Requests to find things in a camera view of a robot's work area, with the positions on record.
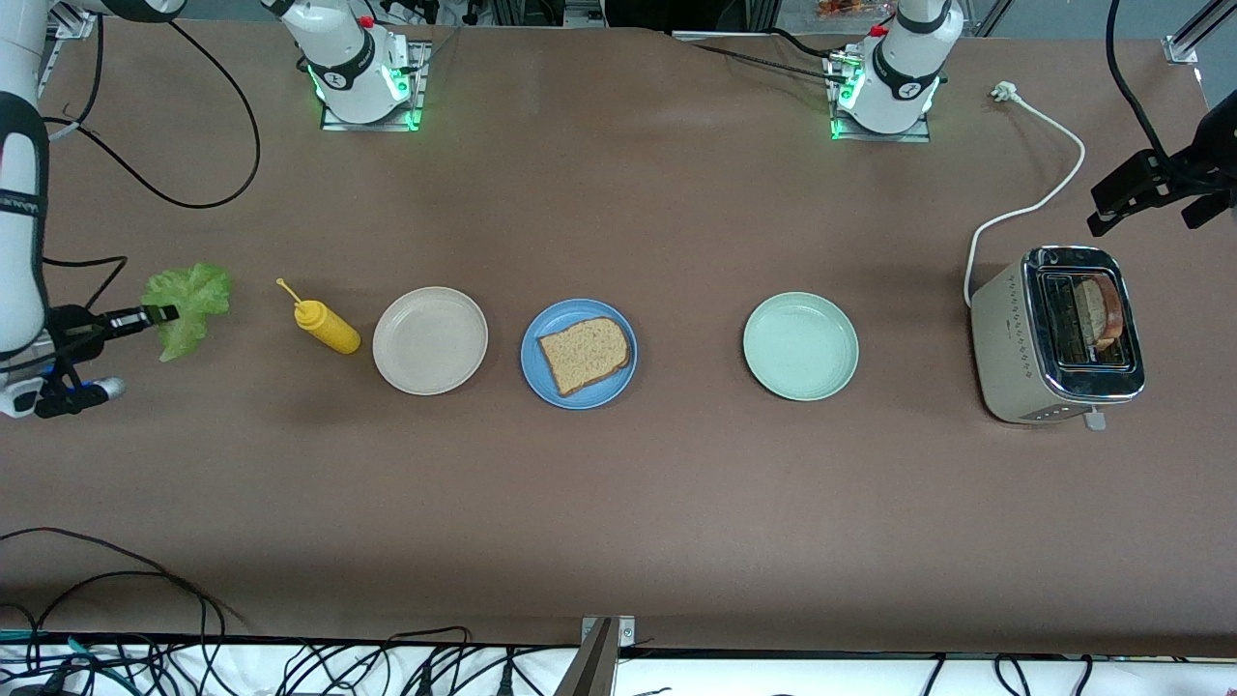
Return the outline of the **green lettuce leaf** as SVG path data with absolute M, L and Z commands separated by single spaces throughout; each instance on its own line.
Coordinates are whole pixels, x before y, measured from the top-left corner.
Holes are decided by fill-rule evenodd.
M 172 305 L 181 314 L 158 326 L 160 361 L 168 363 L 193 354 L 208 334 L 209 316 L 229 312 L 230 295 L 230 276 L 218 265 L 198 263 L 151 276 L 141 303 Z

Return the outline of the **brown bread slice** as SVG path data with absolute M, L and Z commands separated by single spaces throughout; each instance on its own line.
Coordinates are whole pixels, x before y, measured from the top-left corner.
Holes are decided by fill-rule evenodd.
M 560 397 L 574 396 L 618 375 L 635 357 L 623 326 L 610 316 L 571 323 L 562 331 L 538 337 L 537 344 Z
M 1107 351 L 1124 334 L 1124 304 L 1108 274 L 1087 274 L 1075 286 L 1079 328 L 1096 352 Z

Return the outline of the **yellow mustard squeeze bottle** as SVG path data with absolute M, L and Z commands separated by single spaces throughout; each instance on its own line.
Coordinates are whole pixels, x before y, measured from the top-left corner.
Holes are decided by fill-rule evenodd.
M 276 279 L 275 283 L 292 297 L 293 320 L 302 331 L 310 334 L 336 354 L 357 354 L 362 340 L 350 323 L 339 316 L 336 312 L 332 312 L 320 300 L 301 299 L 301 295 L 297 295 L 283 278 Z

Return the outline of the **blue round plate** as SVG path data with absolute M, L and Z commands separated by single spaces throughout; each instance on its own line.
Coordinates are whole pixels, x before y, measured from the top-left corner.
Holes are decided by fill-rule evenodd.
M 565 330 L 574 323 L 596 318 L 609 318 L 622 329 L 630 347 L 628 363 L 616 370 L 615 375 L 605 376 L 600 382 L 588 384 L 573 396 L 562 396 L 554 383 L 550 363 L 539 347 L 539 339 Z M 601 300 L 576 297 L 548 305 L 534 316 L 533 321 L 529 321 L 521 342 L 520 361 L 527 384 L 542 401 L 567 410 L 588 410 L 616 399 L 628 387 L 637 370 L 638 342 L 631 323 L 617 308 Z

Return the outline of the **beige round plate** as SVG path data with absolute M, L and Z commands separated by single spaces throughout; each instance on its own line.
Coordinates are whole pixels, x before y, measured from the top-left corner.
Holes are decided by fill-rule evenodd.
M 376 368 L 412 396 L 455 391 L 476 375 L 489 349 L 489 321 L 473 297 L 449 287 L 421 287 L 380 316 L 372 339 Z

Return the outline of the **pale green round plate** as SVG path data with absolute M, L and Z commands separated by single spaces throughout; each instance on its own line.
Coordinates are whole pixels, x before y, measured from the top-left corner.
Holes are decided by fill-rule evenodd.
M 787 401 L 823 401 L 849 386 L 860 363 L 854 323 L 808 292 L 769 295 L 748 314 L 742 354 L 755 380 Z

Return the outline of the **silver two-slot toaster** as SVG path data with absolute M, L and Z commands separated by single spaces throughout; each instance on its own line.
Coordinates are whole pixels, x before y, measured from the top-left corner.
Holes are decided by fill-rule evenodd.
M 1075 286 L 1108 274 L 1124 304 L 1118 342 L 1096 352 L 1079 328 Z M 1008 265 L 970 299 L 971 336 L 985 405 L 1001 422 L 1108 427 L 1105 407 L 1136 399 L 1145 368 L 1124 277 L 1090 246 L 1040 246 Z

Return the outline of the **aluminium frame corner profile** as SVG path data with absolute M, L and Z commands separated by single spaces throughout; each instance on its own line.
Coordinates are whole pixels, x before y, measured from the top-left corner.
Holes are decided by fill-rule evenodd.
M 1194 66 L 1197 48 L 1230 19 L 1237 19 L 1237 0 L 1206 0 L 1188 22 L 1163 40 L 1166 62 L 1170 66 Z

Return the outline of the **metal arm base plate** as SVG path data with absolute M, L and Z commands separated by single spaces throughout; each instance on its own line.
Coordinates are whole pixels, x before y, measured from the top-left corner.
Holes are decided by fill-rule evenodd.
M 414 132 L 421 129 L 433 45 L 388 32 L 370 66 L 346 79 L 312 68 L 323 131 Z
M 905 82 L 896 75 L 889 84 L 870 72 L 866 54 L 835 51 L 821 59 L 828 88 L 834 140 L 927 143 L 931 129 L 927 112 L 941 84 L 941 75 Z

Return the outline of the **aluminium profile bracket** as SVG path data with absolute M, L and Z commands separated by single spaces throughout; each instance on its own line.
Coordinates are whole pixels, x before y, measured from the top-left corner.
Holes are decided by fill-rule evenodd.
M 636 639 L 633 616 L 586 616 L 581 644 L 554 696 L 614 696 L 618 651 Z

